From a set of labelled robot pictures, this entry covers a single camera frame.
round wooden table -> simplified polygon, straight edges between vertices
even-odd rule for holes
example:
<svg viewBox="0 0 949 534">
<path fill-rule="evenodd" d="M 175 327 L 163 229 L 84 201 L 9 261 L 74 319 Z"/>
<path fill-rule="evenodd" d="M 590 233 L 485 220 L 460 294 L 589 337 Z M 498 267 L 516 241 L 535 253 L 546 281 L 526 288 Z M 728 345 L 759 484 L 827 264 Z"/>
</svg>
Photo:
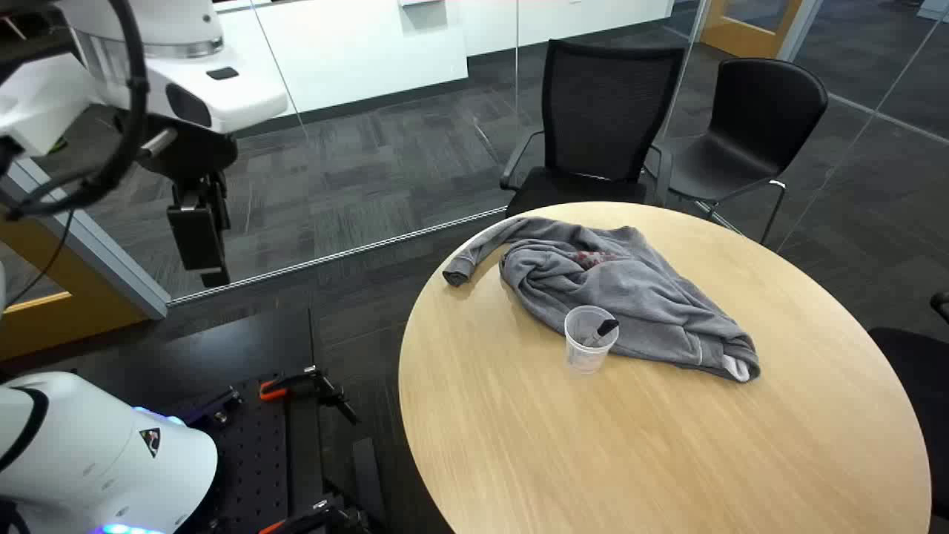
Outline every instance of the round wooden table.
<svg viewBox="0 0 949 534">
<path fill-rule="evenodd" d="M 400 416 L 458 534 L 930 530 L 913 410 L 824 288 L 673 210 L 589 201 L 535 215 L 641 229 L 752 331 L 764 376 L 738 385 L 623 356 L 575 376 L 565 337 L 504 288 L 504 250 L 463 288 L 433 273 L 400 347 Z"/>
</svg>

chair armrest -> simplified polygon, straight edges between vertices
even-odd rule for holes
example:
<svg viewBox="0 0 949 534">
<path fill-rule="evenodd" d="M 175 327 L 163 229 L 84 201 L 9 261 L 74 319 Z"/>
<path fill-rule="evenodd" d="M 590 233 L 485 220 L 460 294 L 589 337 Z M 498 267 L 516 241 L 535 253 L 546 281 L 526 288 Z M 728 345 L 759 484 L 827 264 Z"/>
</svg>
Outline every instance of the chair armrest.
<svg viewBox="0 0 949 534">
<path fill-rule="evenodd" d="M 930 304 L 949 324 L 949 291 L 934 294 Z"/>
<path fill-rule="evenodd" d="M 645 171 L 655 180 L 655 192 L 660 192 L 660 204 L 669 204 L 669 196 L 670 196 L 670 155 L 663 149 L 663 146 L 651 146 L 651 152 L 660 155 L 660 168 L 654 171 L 646 162 L 651 158 L 645 159 Z"/>
<path fill-rule="evenodd" d="M 513 155 L 507 158 L 507 162 L 504 162 L 504 168 L 503 168 L 503 189 L 516 189 L 516 186 L 510 184 L 510 177 L 513 177 L 516 167 L 523 162 L 526 152 L 532 149 L 532 143 L 535 143 L 538 137 L 543 137 L 543 131 L 528 131 L 528 132 L 516 143 Z"/>
</svg>

black stand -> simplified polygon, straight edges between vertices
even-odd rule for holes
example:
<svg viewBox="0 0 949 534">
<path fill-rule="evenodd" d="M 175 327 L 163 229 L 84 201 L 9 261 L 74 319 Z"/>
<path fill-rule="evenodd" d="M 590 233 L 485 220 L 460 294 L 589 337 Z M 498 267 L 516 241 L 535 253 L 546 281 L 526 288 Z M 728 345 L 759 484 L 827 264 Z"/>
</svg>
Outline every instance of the black stand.
<svg viewBox="0 0 949 534">
<path fill-rule="evenodd" d="M 205 288 L 230 284 L 224 232 L 233 229 L 225 168 L 239 159 L 233 137 L 148 118 L 141 167 L 172 180 L 169 224 L 185 269 L 203 269 Z"/>
<path fill-rule="evenodd" d="M 325 468 L 322 416 L 348 417 L 348 401 L 329 370 L 319 373 L 311 365 L 311 315 L 286 309 L 185 336 L 162 350 L 127 347 L 58 367 L 215 436 L 218 480 L 181 534 L 256 534 L 268 525 L 310 530 L 322 520 L 328 528 L 319 530 L 328 534 L 381 534 L 387 511 L 372 439 L 356 439 L 341 453 L 356 468 L 353 487 L 329 480 Z M 280 404 L 262 401 L 262 382 L 289 393 Z"/>
</svg>

black cable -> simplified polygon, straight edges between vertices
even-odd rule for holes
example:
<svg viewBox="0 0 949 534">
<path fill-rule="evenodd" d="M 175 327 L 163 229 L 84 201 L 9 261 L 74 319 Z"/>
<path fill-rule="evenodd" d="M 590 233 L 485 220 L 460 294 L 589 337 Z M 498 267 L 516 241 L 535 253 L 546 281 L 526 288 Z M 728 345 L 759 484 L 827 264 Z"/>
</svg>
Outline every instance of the black cable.
<svg viewBox="0 0 949 534">
<path fill-rule="evenodd" d="M 22 149 L 15 138 L 9 138 L 9 137 L 0 138 L 0 174 L 9 171 L 9 162 L 12 162 L 22 152 L 24 152 L 24 149 Z"/>
<path fill-rule="evenodd" d="M 30 534 L 24 515 L 15 502 L 0 497 L 0 530 L 15 528 L 18 534 Z"/>
<path fill-rule="evenodd" d="M 49 264 L 7 303 L 7 309 L 18 304 L 53 269 L 53 264 L 59 261 L 64 247 L 68 241 L 68 229 L 71 229 L 74 214 L 79 210 L 68 210 L 59 242 L 58 242 L 53 254 L 49 258 Z"/>
<path fill-rule="evenodd" d="M 93 177 L 84 177 L 84 184 L 79 189 L 71 189 L 68 196 L 64 196 L 58 201 L 43 201 L 50 189 L 71 184 L 79 177 L 71 174 L 71 177 L 49 180 L 49 184 L 30 189 L 22 199 L 22 204 L 15 204 L 7 214 L 7 220 L 22 220 L 28 214 L 59 214 L 59 210 L 93 204 L 119 186 L 123 174 L 127 171 L 127 167 L 141 155 L 142 132 L 145 132 L 145 112 L 148 112 L 145 48 L 142 48 L 141 24 L 136 24 L 127 0 L 110 0 L 110 6 L 119 17 L 126 52 L 127 52 L 127 101 L 132 101 L 127 110 L 132 110 L 132 118 L 123 131 L 123 138 L 119 138 L 117 152 L 108 158 L 108 162 Z"/>
</svg>

black office chair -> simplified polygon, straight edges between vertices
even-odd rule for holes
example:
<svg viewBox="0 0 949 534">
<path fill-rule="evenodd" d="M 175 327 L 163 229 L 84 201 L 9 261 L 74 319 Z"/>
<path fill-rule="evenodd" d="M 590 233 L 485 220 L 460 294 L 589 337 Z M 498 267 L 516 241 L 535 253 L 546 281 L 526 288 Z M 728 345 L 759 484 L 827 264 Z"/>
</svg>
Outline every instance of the black office chair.
<svg viewBox="0 0 949 534">
<path fill-rule="evenodd" d="M 709 131 L 673 155 L 663 155 L 670 192 L 698 201 L 709 220 L 724 221 L 715 214 L 719 201 L 775 186 L 777 199 L 764 232 L 768 241 L 787 196 L 780 171 L 796 159 L 824 110 L 824 85 L 793 63 L 724 63 Z"/>
<path fill-rule="evenodd" d="M 654 137 L 673 101 L 685 49 L 618 49 L 549 40 L 543 72 L 543 131 L 510 155 L 503 189 L 516 189 L 507 214 L 583 199 L 641 201 L 638 180 Z M 546 167 L 513 184 L 526 149 L 546 132 Z"/>
<path fill-rule="evenodd" d="M 949 324 L 949 294 L 934 294 L 931 309 Z M 939 515 L 949 515 L 949 345 L 906 331 L 869 330 L 899 373 L 924 426 L 931 503 Z"/>
</svg>

